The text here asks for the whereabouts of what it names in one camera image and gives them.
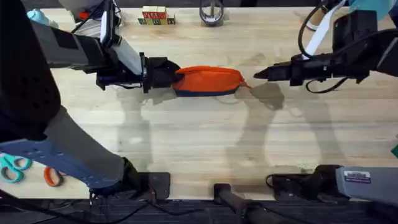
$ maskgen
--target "orange pouch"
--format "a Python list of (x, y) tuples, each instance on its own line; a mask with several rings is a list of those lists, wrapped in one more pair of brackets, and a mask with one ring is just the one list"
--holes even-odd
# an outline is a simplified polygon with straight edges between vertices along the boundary
[(172, 85), (177, 96), (222, 96), (233, 94), (241, 85), (249, 87), (241, 73), (231, 68), (194, 66), (175, 73), (184, 74)]

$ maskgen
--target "orange scissors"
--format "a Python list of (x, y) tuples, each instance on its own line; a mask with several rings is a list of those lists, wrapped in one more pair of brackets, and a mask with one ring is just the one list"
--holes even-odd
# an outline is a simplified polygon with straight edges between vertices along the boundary
[(58, 187), (63, 184), (64, 173), (61, 173), (51, 167), (45, 167), (44, 169), (44, 180), (51, 187)]

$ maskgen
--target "teal scissors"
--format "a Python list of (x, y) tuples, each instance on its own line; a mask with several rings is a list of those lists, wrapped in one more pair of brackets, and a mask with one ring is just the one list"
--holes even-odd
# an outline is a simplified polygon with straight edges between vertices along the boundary
[[(26, 159), (22, 156), (12, 156), (5, 153), (0, 153), (0, 169), (1, 179), (7, 183), (17, 183), (24, 178), (22, 170), (26, 170), (32, 165), (31, 159)], [(15, 179), (12, 179), (7, 175), (7, 172), (12, 172), (15, 175)]]

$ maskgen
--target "roll of tape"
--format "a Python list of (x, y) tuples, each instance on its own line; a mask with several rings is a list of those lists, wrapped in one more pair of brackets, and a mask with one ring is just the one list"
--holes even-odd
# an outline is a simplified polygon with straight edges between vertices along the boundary
[(199, 15), (208, 26), (218, 26), (223, 23), (224, 5), (220, 0), (200, 1)]

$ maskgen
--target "scissor handle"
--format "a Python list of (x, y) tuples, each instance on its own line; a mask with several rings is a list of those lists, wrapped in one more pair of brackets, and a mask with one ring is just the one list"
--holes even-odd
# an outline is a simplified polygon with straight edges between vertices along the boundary
[[(51, 172), (55, 172), (55, 179), (51, 178)], [(55, 169), (51, 167), (46, 167), (44, 169), (44, 180), (51, 187), (58, 187), (63, 183), (62, 175)]]
[[(7, 171), (8, 172), (13, 172), (15, 174), (15, 179), (11, 179), (8, 175), (7, 175)], [(22, 180), (22, 178), (24, 178), (24, 174), (15, 169), (11, 164), (9, 166), (2, 166), (1, 167), (1, 178), (4, 182), (10, 183), (10, 184), (14, 184), (16, 182), (20, 182)]]
[[(8, 159), (14, 166), (15, 169), (17, 170), (26, 170), (32, 165), (32, 159), (26, 159), (25, 157), (22, 156), (10, 156), (10, 155), (5, 155), (5, 159)], [(25, 160), (25, 165), (20, 166), (17, 162), (20, 160)]]

